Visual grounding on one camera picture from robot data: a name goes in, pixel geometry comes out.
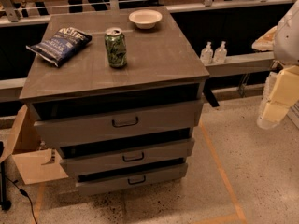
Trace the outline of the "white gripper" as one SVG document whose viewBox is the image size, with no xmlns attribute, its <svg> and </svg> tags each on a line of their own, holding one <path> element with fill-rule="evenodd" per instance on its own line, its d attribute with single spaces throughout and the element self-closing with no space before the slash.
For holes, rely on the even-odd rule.
<svg viewBox="0 0 299 224">
<path fill-rule="evenodd" d="M 257 125 L 265 130 L 278 126 L 298 100 L 299 67 L 271 72 L 265 81 Z"/>
</svg>

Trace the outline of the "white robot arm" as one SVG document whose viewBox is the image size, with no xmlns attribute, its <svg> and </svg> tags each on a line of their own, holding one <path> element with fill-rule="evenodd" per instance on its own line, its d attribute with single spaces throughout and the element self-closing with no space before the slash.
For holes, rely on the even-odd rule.
<svg viewBox="0 0 299 224">
<path fill-rule="evenodd" d="M 265 81 L 257 125 L 271 129 L 280 124 L 299 100 L 299 10 L 291 8 L 279 21 L 273 36 L 274 65 Z"/>
</svg>

